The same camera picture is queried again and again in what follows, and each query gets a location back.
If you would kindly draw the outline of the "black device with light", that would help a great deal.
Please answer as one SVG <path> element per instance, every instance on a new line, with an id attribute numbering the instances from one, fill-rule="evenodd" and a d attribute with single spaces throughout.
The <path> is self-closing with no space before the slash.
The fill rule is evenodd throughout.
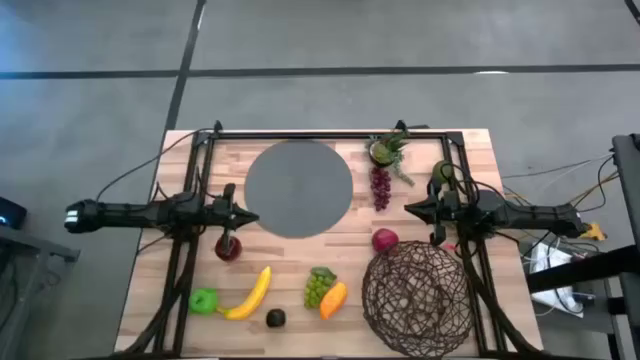
<path id="1" fill-rule="evenodd" d="M 11 200 L 0 197 L 0 227 L 10 227 L 19 230 L 23 227 L 26 217 L 26 208 Z"/>

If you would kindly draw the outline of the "purple grape bunch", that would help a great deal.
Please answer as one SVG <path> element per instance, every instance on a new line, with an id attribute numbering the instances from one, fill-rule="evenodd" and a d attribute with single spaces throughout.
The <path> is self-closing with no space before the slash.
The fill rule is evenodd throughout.
<path id="1" fill-rule="evenodd" d="M 387 208 L 391 197 L 391 177 L 386 169 L 374 167 L 370 172 L 370 188 L 374 198 L 374 208 L 380 212 Z"/>

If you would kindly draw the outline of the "yellow connector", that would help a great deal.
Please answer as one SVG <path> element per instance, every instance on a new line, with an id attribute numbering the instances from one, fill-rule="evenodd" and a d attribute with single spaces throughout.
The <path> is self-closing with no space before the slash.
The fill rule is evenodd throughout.
<path id="1" fill-rule="evenodd" d="M 598 223 L 588 223 L 587 231 L 580 235 L 581 238 L 594 241 L 604 241 L 608 235 L 602 230 Z"/>

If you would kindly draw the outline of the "round grey mat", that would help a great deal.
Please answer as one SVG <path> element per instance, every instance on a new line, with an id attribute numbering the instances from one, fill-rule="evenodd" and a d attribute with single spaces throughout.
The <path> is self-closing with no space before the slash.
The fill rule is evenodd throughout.
<path id="1" fill-rule="evenodd" d="M 353 179 L 330 146 L 290 140 L 263 151 L 251 164 L 244 198 L 266 231 L 285 238 L 321 234 L 348 212 Z"/>

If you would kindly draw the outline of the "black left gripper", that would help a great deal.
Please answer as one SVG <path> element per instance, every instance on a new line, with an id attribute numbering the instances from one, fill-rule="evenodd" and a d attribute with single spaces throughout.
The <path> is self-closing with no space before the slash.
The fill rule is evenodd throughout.
<path id="1" fill-rule="evenodd" d="M 231 248 L 230 245 L 230 227 L 232 225 L 233 218 L 235 214 L 239 216 L 235 219 L 235 229 L 238 230 L 241 227 L 254 223 L 257 221 L 258 215 L 243 209 L 238 204 L 235 204 L 235 214 L 234 214 L 234 200 L 233 196 L 236 190 L 236 185 L 234 183 L 228 183 L 224 186 L 223 192 L 221 195 L 217 195 L 214 198 L 213 205 L 215 212 L 220 217 L 220 225 L 223 228 L 222 234 L 216 243 L 217 250 L 229 250 Z"/>

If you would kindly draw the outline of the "dark red apple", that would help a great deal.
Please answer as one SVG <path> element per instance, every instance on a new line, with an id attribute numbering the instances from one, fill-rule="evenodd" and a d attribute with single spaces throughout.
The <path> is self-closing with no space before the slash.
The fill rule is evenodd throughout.
<path id="1" fill-rule="evenodd" d="M 214 252 L 219 259 L 232 262 L 240 256 L 242 244 L 235 236 L 221 236 L 215 244 Z"/>

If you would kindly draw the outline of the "potted succulent plant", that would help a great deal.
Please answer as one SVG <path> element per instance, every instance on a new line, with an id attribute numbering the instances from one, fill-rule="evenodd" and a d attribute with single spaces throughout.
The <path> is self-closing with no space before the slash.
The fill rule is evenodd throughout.
<path id="1" fill-rule="evenodd" d="M 392 130 L 381 135 L 370 135 L 366 148 L 376 167 L 391 168 L 396 177 L 413 187 L 414 180 L 402 170 L 403 150 L 408 144 L 408 138 L 407 130 Z"/>

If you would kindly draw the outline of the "black metal bar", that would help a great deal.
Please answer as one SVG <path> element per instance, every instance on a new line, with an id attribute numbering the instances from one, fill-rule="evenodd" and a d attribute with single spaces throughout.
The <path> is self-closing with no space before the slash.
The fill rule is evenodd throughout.
<path id="1" fill-rule="evenodd" d="M 622 273 L 640 273 L 640 248 L 635 245 L 615 249 L 606 253 L 548 268 L 529 274 L 530 293 L 571 286 L 575 283 L 600 280 Z"/>

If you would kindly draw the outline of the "green grape bunch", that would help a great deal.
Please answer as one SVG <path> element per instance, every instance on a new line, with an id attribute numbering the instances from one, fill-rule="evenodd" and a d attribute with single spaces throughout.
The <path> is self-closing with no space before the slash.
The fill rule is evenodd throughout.
<path id="1" fill-rule="evenodd" d="M 304 306 L 318 309 L 337 276 L 328 267 L 313 267 L 304 288 Z"/>

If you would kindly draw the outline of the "green apple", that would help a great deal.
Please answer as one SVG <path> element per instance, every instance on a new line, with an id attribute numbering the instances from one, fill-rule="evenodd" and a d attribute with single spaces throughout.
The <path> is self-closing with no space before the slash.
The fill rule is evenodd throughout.
<path id="1" fill-rule="evenodd" d="M 197 288 L 189 297 L 189 309 L 196 314 L 209 315 L 217 311 L 218 294 L 213 288 Z"/>

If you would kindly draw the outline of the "black aluminium table frame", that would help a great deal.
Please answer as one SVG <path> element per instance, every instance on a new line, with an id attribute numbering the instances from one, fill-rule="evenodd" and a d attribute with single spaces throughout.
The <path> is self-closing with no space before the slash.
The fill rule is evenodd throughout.
<path id="1" fill-rule="evenodd" d="M 502 191 L 503 184 L 487 129 L 410 130 L 403 169 L 416 181 L 414 187 L 393 180 L 391 205 L 376 213 L 369 187 L 370 160 L 364 145 L 369 134 L 385 130 L 224 130 L 222 135 L 258 135 L 258 139 L 216 140 L 209 190 L 221 191 L 228 182 L 236 183 L 237 202 L 246 207 L 245 177 L 253 161 L 269 146 L 301 135 L 335 150 L 346 162 L 354 181 L 349 210 L 326 232 L 308 238 L 287 239 L 263 230 L 256 223 L 243 226 L 235 235 L 243 244 L 238 260 L 226 263 L 214 254 L 220 228 L 201 235 L 195 260 L 192 287 L 217 290 L 223 308 L 244 302 L 264 268 L 271 267 L 272 278 L 261 305 L 244 320 L 225 320 L 223 315 L 189 315 L 185 322 L 182 350 L 172 358 L 325 358 L 392 359 L 403 355 L 380 340 L 363 317 L 362 278 L 374 250 L 371 235 L 378 228 L 389 228 L 401 240 L 428 240 L 431 228 L 404 210 L 404 205 L 426 198 L 425 184 L 433 165 L 443 158 L 442 142 L 418 138 L 422 135 L 454 135 L 463 140 L 458 150 L 450 140 L 454 162 L 461 165 L 465 152 L 472 177 Z M 498 302 L 515 327 L 536 348 L 542 341 L 524 270 L 516 243 L 504 237 L 487 240 L 486 253 L 474 256 L 477 271 L 487 265 L 493 277 Z M 114 351 L 133 344 L 160 306 L 171 255 L 168 239 L 161 240 L 136 257 L 128 295 Z M 317 310 L 303 305 L 303 287 L 313 266 L 328 266 L 347 285 L 344 307 L 329 320 L 321 320 Z M 283 328 L 269 329 L 266 315 L 281 308 L 287 315 Z"/>

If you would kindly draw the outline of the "black desk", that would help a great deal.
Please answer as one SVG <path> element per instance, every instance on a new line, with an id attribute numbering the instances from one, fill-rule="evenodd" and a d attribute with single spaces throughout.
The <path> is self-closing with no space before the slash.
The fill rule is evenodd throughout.
<path id="1" fill-rule="evenodd" d="M 640 133 L 616 135 L 612 145 L 635 248 L 640 253 Z"/>

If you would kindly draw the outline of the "orange mango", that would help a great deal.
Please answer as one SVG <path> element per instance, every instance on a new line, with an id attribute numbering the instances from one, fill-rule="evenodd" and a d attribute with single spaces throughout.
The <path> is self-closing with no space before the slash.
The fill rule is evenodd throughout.
<path id="1" fill-rule="evenodd" d="M 347 286 L 343 282 L 337 282 L 322 298 L 319 306 L 320 317 L 328 320 L 345 303 L 348 296 Z"/>

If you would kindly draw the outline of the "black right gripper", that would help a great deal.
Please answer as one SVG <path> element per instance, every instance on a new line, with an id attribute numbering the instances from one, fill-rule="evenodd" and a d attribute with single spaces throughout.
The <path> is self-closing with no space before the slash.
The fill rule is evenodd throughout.
<path id="1" fill-rule="evenodd" d="M 430 243 L 443 244 L 446 240 L 446 229 L 442 222 L 452 221 L 454 219 L 455 212 L 460 207 L 459 195 L 456 189 L 450 186 L 443 189 L 443 182 L 440 180 L 430 180 L 427 186 L 427 193 L 427 198 L 406 204 L 404 209 L 425 224 L 429 224 L 430 213 L 422 210 L 428 209 L 431 205 L 431 220 L 434 230 L 430 235 Z"/>

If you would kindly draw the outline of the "grey side table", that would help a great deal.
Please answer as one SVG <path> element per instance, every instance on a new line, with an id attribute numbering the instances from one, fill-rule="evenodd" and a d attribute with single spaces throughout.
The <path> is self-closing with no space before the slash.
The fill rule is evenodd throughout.
<path id="1" fill-rule="evenodd" d="M 0 227 L 0 245 L 7 245 L 14 254 L 26 253 L 34 259 L 26 283 L 17 286 L 17 299 L 8 312 L 6 322 L 0 323 L 0 360 L 16 360 L 20 337 L 39 293 L 39 286 L 46 277 L 49 259 L 58 256 L 65 262 L 76 262 L 80 250 L 4 226 Z"/>

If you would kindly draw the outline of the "yellow banana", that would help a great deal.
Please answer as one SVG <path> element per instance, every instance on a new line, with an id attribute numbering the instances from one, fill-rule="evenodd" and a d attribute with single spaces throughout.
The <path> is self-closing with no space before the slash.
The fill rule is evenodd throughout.
<path id="1" fill-rule="evenodd" d="M 227 320 L 244 320 L 248 318 L 262 303 L 271 283 L 272 268 L 266 266 L 257 277 L 255 286 L 244 302 L 233 308 L 218 306 L 217 312 Z"/>

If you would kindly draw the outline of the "white paper sheet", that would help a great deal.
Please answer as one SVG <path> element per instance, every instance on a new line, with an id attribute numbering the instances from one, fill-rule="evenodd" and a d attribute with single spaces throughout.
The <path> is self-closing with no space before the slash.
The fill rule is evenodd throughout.
<path id="1" fill-rule="evenodd" d="M 571 259 L 572 254 L 562 250 L 556 242 L 554 245 L 538 245 L 525 263 L 528 266 L 529 274 L 533 274 L 569 264 Z M 575 299 L 572 285 L 531 293 L 531 299 L 537 304 L 547 306 L 549 310 L 546 314 L 555 309 L 578 318 L 584 317 L 584 306 Z"/>

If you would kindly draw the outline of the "green pear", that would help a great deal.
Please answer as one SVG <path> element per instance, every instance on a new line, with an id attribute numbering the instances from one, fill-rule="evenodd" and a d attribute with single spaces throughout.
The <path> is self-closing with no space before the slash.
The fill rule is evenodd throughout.
<path id="1" fill-rule="evenodd" d="M 438 185 L 448 183 L 454 175 L 455 167 L 446 160 L 438 161 L 432 169 L 431 181 Z"/>

